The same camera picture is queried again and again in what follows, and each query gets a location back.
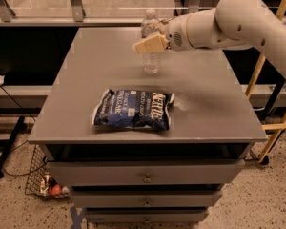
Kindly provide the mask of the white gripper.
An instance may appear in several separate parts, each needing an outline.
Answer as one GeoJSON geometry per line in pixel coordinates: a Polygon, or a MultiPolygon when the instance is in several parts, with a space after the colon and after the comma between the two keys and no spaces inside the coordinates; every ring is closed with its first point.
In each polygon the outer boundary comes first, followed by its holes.
{"type": "Polygon", "coordinates": [[[138,54],[164,52],[168,45],[175,51],[186,51],[191,48],[187,35],[188,15],[177,16],[163,21],[164,34],[153,33],[137,43],[132,50],[138,54]]]}

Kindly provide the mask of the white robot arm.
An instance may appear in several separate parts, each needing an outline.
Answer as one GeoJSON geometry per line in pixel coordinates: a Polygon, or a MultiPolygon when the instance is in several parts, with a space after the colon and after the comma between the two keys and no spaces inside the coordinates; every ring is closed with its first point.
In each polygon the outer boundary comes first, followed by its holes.
{"type": "Polygon", "coordinates": [[[198,48],[256,48],[286,79],[286,24],[262,0],[220,0],[210,10],[161,20],[156,33],[132,45],[138,54],[198,48]]]}

